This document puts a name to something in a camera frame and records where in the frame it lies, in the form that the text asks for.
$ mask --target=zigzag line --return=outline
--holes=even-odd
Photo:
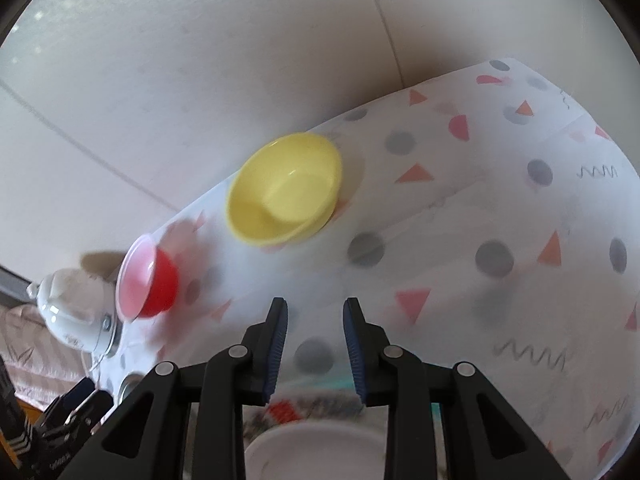
[[[600,424],[604,418],[610,420],[612,416],[617,415],[624,410],[628,400],[629,396],[625,396],[623,399],[618,399],[610,411],[605,409],[601,415],[598,415],[598,412],[594,412],[589,423],[583,428],[583,431],[587,431],[594,424]]]
[[[546,356],[546,367],[549,368],[549,370],[554,370],[558,365],[560,365],[560,370],[564,371],[564,364],[566,363],[566,348],[563,349],[558,358],[553,361],[551,348],[545,346],[545,349],[542,351],[542,354],[540,354],[540,357],[535,357],[536,351],[531,345],[525,346],[521,352],[518,352],[517,342],[512,337],[501,347],[494,346],[494,355],[502,355],[503,352],[509,347],[511,348],[511,354],[513,355],[513,359],[515,361],[519,361],[524,357],[525,354],[528,353],[529,361],[531,362],[531,364],[534,366],[538,366],[542,359],[544,359]]]
[[[606,166],[605,164],[602,165],[602,171],[600,171],[597,166],[594,166],[591,171],[586,166],[583,166],[580,168],[580,173],[576,173],[576,175],[582,178],[584,177],[585,171],[591,178],[604,178],[607,175],[611,178],[618,176],[618,172],[615,167]]]

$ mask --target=table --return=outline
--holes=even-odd
[[[475,363],[574,479],[606,469],[637,409],[640,182],[594,119],[514,59],[378,99],[313,131],[340,149],[334,216],[267,249],[225,224],[232,176],[155,232],[176,305],[124,327],[116,392],[161,360],[208,360],[289,304],[280,392],[349,388],[342,303],[424,361]]]

